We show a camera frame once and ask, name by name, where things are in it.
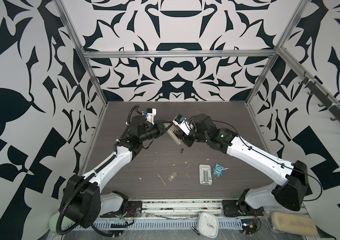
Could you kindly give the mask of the white remote control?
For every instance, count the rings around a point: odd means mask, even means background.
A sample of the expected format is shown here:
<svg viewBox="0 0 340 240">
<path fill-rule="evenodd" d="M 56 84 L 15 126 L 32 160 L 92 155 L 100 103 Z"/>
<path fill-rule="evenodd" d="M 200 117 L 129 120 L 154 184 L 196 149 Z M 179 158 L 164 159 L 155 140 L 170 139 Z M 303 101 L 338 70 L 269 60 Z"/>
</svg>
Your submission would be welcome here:
<svg viewBox="0 0 340 240">
<path fill-rule="evenodd" d="M 175 141 L 177 145 L 181 145 L 183 143 L 185 133 L 182 130 L 180 130 L 177 126 L 175 126 L 173 123 L 171 124 L 171 127 L 167 131 L 167 133 L 170 135 L 170 137 Z"/>
</svg>

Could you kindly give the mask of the remote battery cover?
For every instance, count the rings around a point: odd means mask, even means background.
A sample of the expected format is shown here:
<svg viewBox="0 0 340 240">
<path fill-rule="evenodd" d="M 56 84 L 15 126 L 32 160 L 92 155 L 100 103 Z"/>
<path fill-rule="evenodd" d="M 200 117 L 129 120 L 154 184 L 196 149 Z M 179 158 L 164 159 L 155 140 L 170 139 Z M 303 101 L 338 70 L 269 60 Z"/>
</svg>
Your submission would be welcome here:
<svg viewBox="0 0 340 240">
<path fill-rule="evenodd" d="M 168 180 L 169 180 L 170 182 L 172 182 L 176 177 L 177 177 L 177 172 L 173 172 L 173 173 L 169 176 Z"/>
</svg>

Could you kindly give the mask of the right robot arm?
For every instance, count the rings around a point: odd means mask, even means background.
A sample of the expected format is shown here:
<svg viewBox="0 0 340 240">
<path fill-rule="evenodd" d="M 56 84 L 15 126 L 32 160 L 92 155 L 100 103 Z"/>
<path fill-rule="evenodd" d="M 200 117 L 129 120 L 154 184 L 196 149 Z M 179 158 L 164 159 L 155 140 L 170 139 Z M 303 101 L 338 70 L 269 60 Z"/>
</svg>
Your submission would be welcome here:
<svg viewBox="0 0 340 240">
<path fill-rule="evenodd" d="M 188 147 L 205 143 L 210 148 L 238 158 L 251 165 L 273 182 L 257 189 L 245 190 L 238 204 L 252 210 L 262 207 L 282 206 L 299 211 L 307 189 L 307 165 L 294 163 L 274 156 L 243 139 L 237 132 L 218 128 L 210 116 L 200 114 L 188 122 L 184 117 L 173 121 L 178 128 L 178 138 Z"/>
</svg>

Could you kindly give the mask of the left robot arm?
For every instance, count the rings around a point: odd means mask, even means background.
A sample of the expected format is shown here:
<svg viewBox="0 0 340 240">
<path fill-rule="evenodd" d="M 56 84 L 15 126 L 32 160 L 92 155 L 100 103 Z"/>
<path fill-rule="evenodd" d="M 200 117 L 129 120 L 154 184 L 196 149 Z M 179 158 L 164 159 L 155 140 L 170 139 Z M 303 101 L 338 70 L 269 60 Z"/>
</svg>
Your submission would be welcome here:
<svg viewBox="0 0 340 240">
<path fill-rule="evenodd" d="M 49 219 L 51 231 L 64 235 L 76 226 L 87 228 L 98 216 L 118 212 L 124 197 L 111 193 L 101 197 L 101 191 L 119 170 L 130 163 L 143 149 L 143 142 L 161 137 L 173 125 L 157 120 L 153 124 L 144 116 L 135 116 L 126 133 L 114 145 L 114 151 L 98 166 L 82 176 L 69 178 L 58 212 Z"/>
</svg>

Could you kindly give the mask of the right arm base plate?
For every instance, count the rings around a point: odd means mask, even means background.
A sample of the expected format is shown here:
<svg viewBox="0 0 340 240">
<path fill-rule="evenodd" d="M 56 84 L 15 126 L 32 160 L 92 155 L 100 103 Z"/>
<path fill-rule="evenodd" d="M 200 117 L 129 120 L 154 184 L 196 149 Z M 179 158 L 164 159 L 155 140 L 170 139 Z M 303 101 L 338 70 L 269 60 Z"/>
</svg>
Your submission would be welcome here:
<svg viewBox="0 0 340 240">
<path fill-rule="evenodd" d="M 241 205 L 238 203 L 238 200 L 223 200 L 222 209 L 224 216 L 228 218 L 247 215 L 246 208 L 241 209 Z"/>
</svg>

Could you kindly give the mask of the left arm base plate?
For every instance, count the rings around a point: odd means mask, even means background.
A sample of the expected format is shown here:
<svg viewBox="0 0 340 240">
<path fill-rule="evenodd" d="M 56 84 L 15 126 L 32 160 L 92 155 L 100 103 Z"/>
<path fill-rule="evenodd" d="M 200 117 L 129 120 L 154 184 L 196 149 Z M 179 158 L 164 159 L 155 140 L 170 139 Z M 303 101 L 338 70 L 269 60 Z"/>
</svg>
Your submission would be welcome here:
<svg viewBox="0 0 340 240">
<path fill-rule="evenodd" d="M 142 201 L 127 201 L 123 203 L 121 208 L 117 212 L 110 212 L 103 215 L 100 215 L 101 218 L 117 218 L 118 216 L 122 217 L 134 217 L 141 213 L 143 207 Z"/>
</svg>

